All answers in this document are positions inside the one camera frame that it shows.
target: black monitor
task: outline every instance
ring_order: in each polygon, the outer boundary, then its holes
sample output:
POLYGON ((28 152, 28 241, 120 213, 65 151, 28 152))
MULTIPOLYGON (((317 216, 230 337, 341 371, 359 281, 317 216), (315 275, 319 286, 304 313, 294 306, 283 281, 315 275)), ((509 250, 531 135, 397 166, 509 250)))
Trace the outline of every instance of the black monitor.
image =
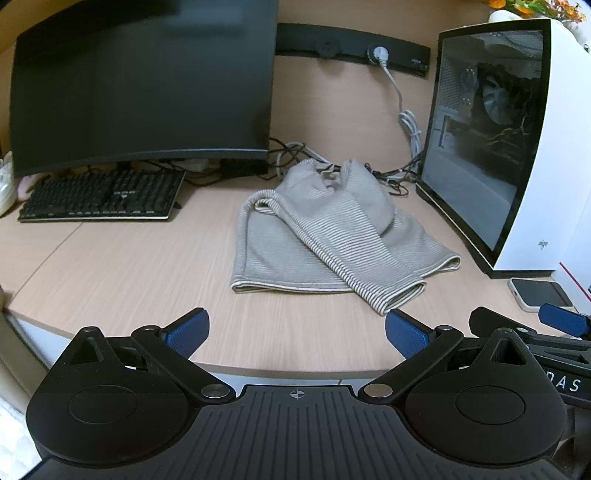
POLYGON ((277 0, 83 0, 21 34, 16 176, 267 159, 277 0))

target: black mechanical keyboard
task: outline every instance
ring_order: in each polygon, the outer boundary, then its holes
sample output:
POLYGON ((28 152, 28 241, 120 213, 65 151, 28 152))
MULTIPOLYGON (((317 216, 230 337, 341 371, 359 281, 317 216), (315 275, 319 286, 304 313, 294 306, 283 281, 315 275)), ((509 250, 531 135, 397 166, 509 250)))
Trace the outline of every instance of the black mechanical keyboard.
POLYGON ((183 178, 180 171, 133 170, 50 178, 35 187, 18 220, 167 220, 183 178))

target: gray towel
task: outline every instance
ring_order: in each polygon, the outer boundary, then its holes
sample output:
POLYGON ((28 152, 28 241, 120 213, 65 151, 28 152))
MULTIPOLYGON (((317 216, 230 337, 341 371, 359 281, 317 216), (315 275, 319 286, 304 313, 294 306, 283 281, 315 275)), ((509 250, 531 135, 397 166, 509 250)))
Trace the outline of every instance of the gray towel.
POLYGON ((354 291, 380 315, 419 295, 424 277, 460 257, 396 208, 355 160, 340 173, 305 160, 275 190, 242 206, 232 273, 235 292, 354 291))

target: white sneaker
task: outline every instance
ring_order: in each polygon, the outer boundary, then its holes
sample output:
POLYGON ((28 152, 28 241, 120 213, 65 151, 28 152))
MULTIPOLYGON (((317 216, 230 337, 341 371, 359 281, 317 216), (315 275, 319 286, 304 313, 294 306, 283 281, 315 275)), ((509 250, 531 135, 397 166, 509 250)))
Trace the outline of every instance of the white sneaker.
POLYGON ((0 216, 4 215, 17 199, 17 185, 12 173, 12 152, 0 160, 0 216))

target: blue clamp pad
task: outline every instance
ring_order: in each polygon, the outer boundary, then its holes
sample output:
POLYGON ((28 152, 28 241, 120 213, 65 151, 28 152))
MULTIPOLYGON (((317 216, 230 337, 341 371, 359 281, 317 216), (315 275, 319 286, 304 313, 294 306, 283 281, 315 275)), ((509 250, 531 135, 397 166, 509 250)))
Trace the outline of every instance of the blue clamp pad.
POLYGON ((209 336, 209 315, 201 308, 193 309, 160 330, 160 335, 171 349, 189 358, 209 336))
POLYGON ((585 315, 570 312, 545 303, 540 307, 538 318, 541 323, 553 327, 573 337, 589 334, 589 321, 585 315))
POLYGON ((402 310, 390 310, 386 315, 386 337, 404 358, 410 358, 431 342, 433 330, 402 310))

